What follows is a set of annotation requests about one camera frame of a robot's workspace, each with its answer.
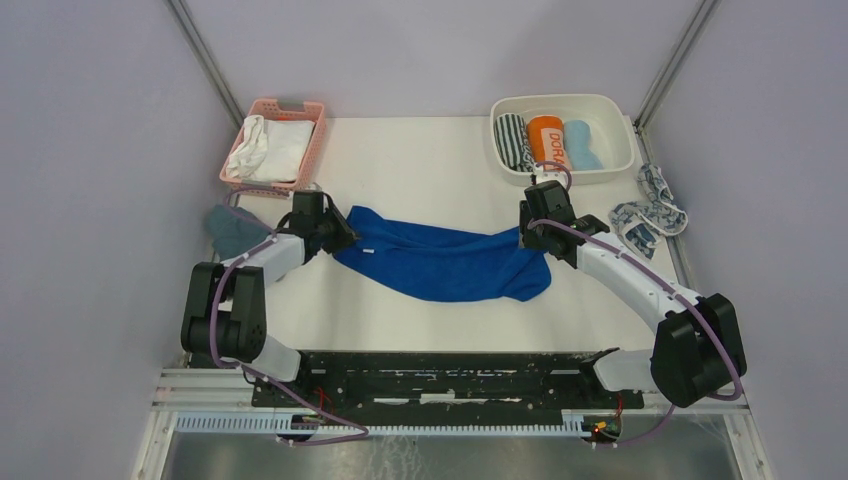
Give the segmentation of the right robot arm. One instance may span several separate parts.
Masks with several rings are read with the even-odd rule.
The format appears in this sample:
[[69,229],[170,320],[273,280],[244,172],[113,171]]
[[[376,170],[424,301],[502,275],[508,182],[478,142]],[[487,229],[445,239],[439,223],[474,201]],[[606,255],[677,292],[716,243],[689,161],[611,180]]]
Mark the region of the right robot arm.
[[598,281],[654,335],[652,348],[595,355],[577,382],[580,400],[602,408],[618,391],[655,391],[686,408],[743,393],[747,360],[737,314],[721,294],[705,296],[659,274],[593,215],[578,217],[557,180],[527,187],[519,204],[520,245],[543,251]]

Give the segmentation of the light blue towel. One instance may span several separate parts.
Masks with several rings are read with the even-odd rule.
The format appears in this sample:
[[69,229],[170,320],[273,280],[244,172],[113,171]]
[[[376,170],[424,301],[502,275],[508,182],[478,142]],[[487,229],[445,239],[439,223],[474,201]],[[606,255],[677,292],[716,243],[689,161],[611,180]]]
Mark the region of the light blue towel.
[[603,164],[590,148],[591,129],[583,120],[569,120],[564,123],[565,147],[570,163],[575,171],[602,170]]

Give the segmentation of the dark blue towel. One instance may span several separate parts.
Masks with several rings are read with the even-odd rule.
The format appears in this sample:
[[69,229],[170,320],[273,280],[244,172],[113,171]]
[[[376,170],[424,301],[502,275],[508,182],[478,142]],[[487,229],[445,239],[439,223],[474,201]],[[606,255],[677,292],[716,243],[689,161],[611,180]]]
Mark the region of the dark blue towel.
[[461,303],[526,302],[552,282],[544,253],[519,246],[519,229],[483,234],[385,219],[355,206],[356,243],[333,255],[345,267],[407,296]]

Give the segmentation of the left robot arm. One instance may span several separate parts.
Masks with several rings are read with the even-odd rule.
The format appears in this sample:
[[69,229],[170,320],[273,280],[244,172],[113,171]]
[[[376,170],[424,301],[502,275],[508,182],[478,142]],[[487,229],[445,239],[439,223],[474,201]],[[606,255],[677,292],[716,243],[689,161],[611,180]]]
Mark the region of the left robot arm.
[[267,330],[266,288],[320,252],[353,246],[358,236],[332,197],[297,191],[292,210],[258,245],[222,262],[193,267],[180,332],[184,351],[220,368],[240,368],[268,382],[293,407],[313,397],[313,378],[301,371],[305,355]]

